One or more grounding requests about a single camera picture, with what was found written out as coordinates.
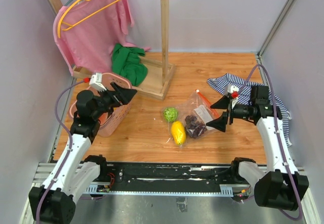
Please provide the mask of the clear zip top bag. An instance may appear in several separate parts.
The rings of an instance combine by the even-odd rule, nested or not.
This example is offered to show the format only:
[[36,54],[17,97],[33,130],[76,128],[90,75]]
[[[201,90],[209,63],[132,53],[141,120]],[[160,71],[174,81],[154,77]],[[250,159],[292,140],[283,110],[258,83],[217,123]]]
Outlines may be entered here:
[[197,89],[186,102],[163,108],[161,115],[168,125],[170,140],[182,148],[215,133],[217,130],[207,123],[219,115],[210,106],[210,101]]

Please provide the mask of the dark purple fake grapes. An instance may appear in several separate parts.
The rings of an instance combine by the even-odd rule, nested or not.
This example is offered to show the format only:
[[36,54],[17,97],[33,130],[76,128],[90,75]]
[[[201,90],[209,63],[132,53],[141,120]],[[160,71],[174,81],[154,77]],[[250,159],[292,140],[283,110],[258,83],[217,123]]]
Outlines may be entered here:
[[185,123],[185,130],[190,138],[197,139],[207,131],[206,125],[202,121],[198,121],[195,115],[187,115]]

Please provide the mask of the yellow fake lemon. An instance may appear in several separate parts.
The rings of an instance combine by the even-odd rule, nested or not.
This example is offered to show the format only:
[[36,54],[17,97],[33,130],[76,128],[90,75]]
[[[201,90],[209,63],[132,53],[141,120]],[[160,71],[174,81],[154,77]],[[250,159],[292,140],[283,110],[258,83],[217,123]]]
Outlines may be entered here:
[[176,145],[183,145],[186,141],[186,131],[180,121],[175,121],[171,125],[171,134]]

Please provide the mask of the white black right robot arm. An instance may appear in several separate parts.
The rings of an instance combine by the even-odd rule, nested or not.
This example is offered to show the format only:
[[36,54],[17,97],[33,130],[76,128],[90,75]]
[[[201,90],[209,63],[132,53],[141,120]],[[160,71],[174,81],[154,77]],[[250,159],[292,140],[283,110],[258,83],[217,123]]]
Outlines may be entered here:
[[229,177],[236,184],[247,181],[258,206],[295,211],[301,205],[309,181],[307,176],[299,174],[285,144],[280,108],[270,101],[267,86],[252,86],[247,105],[238,102],[238,91],[234,85],[226,86],[224,96],[211,106],[222,109],[223,113],[207,126],[225,132],[234,119],[253,123],[263,141],[267,170],[262,171],[253,159],[236,157]]

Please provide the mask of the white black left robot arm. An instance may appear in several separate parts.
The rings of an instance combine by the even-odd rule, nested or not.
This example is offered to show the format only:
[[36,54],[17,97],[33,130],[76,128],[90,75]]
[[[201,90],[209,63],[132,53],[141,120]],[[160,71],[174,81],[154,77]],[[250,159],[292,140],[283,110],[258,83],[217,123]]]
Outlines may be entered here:
[[137,93],[132,88],[110,84],[112,90],[101,83],[92,84],[97,90],[83,90],[76,96],[76,111],[68,141],[54,169],[40,187],[32,187],[29,203],[36,223],[70,223],[78,200],[94,180],[108,177],[106,159],[89,156],[83,165],[81,159],[92,145],[100,128],[100,117],[112,115],[115,108],[129,104]]

